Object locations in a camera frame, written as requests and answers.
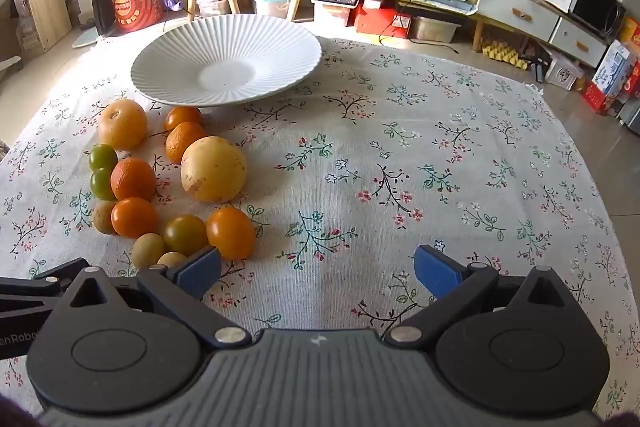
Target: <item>orange cherry tomato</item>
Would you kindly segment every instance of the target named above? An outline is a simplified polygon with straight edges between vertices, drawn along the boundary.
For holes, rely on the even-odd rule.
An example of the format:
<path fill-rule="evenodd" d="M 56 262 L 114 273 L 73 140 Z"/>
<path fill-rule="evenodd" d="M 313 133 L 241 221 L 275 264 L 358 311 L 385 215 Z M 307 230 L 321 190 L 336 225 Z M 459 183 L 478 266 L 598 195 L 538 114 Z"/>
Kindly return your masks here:
<path fill-rule="evenodd" d="M 172 109 L 164 119 L 164 130 L 174 130 L 179 124 L 183 122 L 195 122 L 200 123 L 200 110 L 198 108 L 186 108 L 184 106 L 178 106 Z"/>
<path fill-rule="evenodd" d="M 225 259 L 246 259 L 254 250 L 255 230 L 242 211 L 222 207 L 207 218 L 207 239 Z"/>

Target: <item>power cord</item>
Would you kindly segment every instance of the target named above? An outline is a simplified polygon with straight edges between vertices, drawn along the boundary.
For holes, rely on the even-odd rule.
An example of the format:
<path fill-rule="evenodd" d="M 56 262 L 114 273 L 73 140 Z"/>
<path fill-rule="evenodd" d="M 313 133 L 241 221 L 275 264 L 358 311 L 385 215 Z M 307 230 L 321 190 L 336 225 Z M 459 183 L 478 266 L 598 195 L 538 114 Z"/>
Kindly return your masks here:
<path fill-rule="evenodd" d="M 409 1 L 407 1 L 407 2 L 406 2 L 406 4 L 401 5 L 399 0 L 394 0 L 394 2 L 395 2 L 395 9 L 396 9 L 396 15 L 395 15 L 395 16 L 394 16 L 394 18 L 391 20 L 391 22 L 390 22 L 387 26 L 385 26 L 384 30 L 382 30 L 382 32 L 380 32 L 380 33 L 378 34 L 378 43 L 379 43 L 379 45 L 380 45 L 380 46 L 382 46 L 382 39 L 383 39 L 382 34 L 383 34 L 383 33 L 385 33 L 385 32 L 386 32 L 386 30 L 387 30 L 390 26 L 392 26 L 392 25 L 393 25 L 393 23 L 394 23 L 394 21 L 396 20 L 396 18 L 400 18 L 400 19 L 399 19 L 399 20 L 400 20 L 400 25 L 402 25 L 402 19 L 401 19 L 402 13 L 403 13 L 403 12 L 404 12 L 404 10 L 405 10 L 405 9 L 406 9 L 410 4 L 411 4 L 411 2 L 412 2 L 412 1 L 413 1 L 413 0 L 409 0 Z M 409 38 L 409 41 L 411 41 L 411 42 L 413 42 L 413 43 L 416 43 L 416 44 L 427 44 L 427 45 L 430 45 L 430 46 L 443 46 L 444 48 L 449 48 L 449 49 L 450 49 L 450 50 L 452 50 L 454 53 L 458 54 L 458 50 L 456 50 L 455 48 L 453 48 L 453 47 L 451 47 L 451 46 L 449 46 L 449 45 L 447 45 L 447 44 L 444 44 L 444 43 L 434 42 L 434 41 L 429 41 L 429 42 L 427 42 L 427 41 L 418 41 L 418 40 L 415 40 L 415 39 L 412 39 L 412 38 Z"/>

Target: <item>blue gripper pad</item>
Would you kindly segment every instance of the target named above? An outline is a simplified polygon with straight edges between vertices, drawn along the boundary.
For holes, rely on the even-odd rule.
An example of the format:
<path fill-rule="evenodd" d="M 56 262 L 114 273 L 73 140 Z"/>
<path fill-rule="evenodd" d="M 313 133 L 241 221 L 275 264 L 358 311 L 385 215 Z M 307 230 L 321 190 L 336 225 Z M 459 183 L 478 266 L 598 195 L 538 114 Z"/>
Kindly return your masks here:
<path fill-rule="evenodd" d="M 200 300 L 220 279 L 222 259 L 217 248 L 207 247 L 167 272 L 174 284 L 191 297 Z"/>
<path fill-rule="evenodd" d="M 466 266 L 430 245 L 420 245 L 414 254 L 415 277 L 436 299 L 440 299 L 462 283 Z"/>

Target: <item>orange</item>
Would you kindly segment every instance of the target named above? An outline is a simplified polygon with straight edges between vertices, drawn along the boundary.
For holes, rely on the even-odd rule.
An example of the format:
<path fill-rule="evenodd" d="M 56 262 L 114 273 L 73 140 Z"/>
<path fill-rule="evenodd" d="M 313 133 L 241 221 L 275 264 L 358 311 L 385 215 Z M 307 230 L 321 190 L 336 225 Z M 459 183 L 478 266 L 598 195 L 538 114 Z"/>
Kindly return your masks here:
<path fill-rule="evenodd" d="M 142 198 L 126 198 L 111 211 L 113 229 L 124 237 L 138 239 L 158 230 L 158 216 L 151 203 Z"/>
<path fill-rule="evenodd" d="M 205 136 L 207 136 L 207 132 L 203 130 L 200 124 L 183 122 L 178 124 L 169 136 L 166 137 L 164 152 L 169 160 L 179 164 L 187 148 L 193 144 L 193 142 Z"/>
<path fill-rule="evenodd" d="M 100 115 L 100 142 L 113 149 L 131 151 L 146 138 L 146 113 L 133 100 L 111 102 Z"/>
<path fill-rule="evenodd" d="M 220 207 L 207 218 L 207 239 L 224 259 L 246 259 L 254 250 L 255 230 L 242 211 Z"/>
<path fill-rule="evenodd" d="M 118 200 L 143 198 L 151 201 L 156 192 L 156 173 L 140 158 L 125 158 L 111 172 L 111 190 Z"/>
<path fill-rule="evenodd" d="M 183 122 L 200 123 L 200 110 L 198 108 L 177 107 L 172 109 L 164 119 L 164 130 L 174 130 L 178 124 Z"/>

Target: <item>white drawer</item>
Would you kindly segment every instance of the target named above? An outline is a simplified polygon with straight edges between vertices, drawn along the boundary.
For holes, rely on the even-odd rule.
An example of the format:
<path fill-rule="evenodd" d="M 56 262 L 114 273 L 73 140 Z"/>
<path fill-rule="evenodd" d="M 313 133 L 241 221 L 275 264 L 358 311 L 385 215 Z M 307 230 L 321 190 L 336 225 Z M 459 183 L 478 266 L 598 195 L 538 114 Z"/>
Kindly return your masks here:
<path fill-rule="evenodd" d="M 558 16 L 531 0 L 478 0 L 478 14 L 549 41 Z"/>
<path fill-rule="evenodd" d="M 607 46 L 572 22 L 560 18 L 549 41 L 556 48 L 597 67 Z"/>

